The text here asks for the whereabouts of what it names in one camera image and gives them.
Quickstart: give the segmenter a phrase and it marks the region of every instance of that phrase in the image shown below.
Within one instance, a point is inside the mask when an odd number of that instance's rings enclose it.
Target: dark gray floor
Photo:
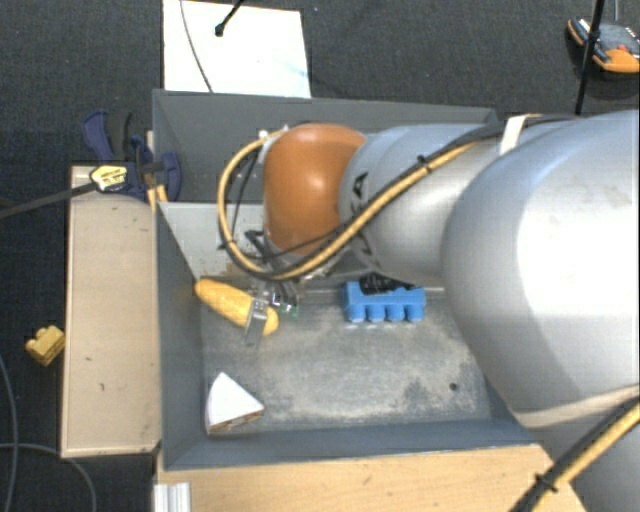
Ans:
[[[543,0],[254,1],[303,10],[312,93],[570,112],[578,80],[566,20],[592,2]],[[0,197],[26,201],[67,183],[72,160],[91,154],[79,122],[96,108],[126,108],[151,126],[150,91],[161,86],[160,0],[4,0],[0,10]],[[640,3],[620,0],[640,28]],[[613,2],[607,2],[611,17]],[[587,114],[638,108],[638,80],[596,76]],[[25,442],[56,446],[61,364],[43,369],[24,341],[64,326],[65,207],[0,221],[0,353],[16,392]],[[0,391],[0,443],[10,438]],[[0,503],[10,457],[0,453]],[[86,462],[100,510],[150,510],[149,457]],[[82,482],[64,464],[24,454],[15,510],[88,510]]]

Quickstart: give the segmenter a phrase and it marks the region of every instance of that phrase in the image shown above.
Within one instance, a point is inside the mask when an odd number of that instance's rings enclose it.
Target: metal bracket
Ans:
[[[270,295],[271,292],[267,290],[267,283],[260,282],[256,296],[251,301],[247,324],[244,329],[244,343],[249,347],[257,345],[262,337],[264,325],[267,322]]]

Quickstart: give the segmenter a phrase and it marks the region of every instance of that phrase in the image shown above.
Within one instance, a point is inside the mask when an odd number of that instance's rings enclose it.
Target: blue toy block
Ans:
[[[342,290],[343,308],[350,322],[358,323],[368,319],[370,322],[400,322],[405,318],[409,322],[418,322],[424,318],[427,297],[424,288],[396,290],[365,295],[357,281],[349,281]]]

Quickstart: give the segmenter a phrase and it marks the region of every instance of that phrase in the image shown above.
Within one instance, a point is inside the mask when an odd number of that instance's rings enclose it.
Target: yellow small object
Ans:
[[[247,324],[253,301],[253,297],[248,293],[212,279],[200,279],[194,289],[198,298],[216,313],[240,327]],[[272,307],[268,307],[267,321],[262,334],[271,334],[278,328],[278,322],[278,313]]]
[[[119,187],[127,181],[127,168],[122,165],[101,165],[91,171],[91,181],[105,192],[110,187]]]
[[[24,349],[42,366],[49,366],[64,348],[64,333],[55,325],[43,327],[36,337],[27,341]]]

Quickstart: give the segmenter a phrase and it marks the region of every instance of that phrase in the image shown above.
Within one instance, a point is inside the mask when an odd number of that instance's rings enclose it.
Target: bin floor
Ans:
[[[490,416],[484,377],[442,292],[428,295],[417,324],[351,324],[337,290],[316,293],[297,320],[281,317],[279,329],[255,347],[244,345],[241,328],[203,306],[205,382],[224,371],[266,408],[242,432]]]

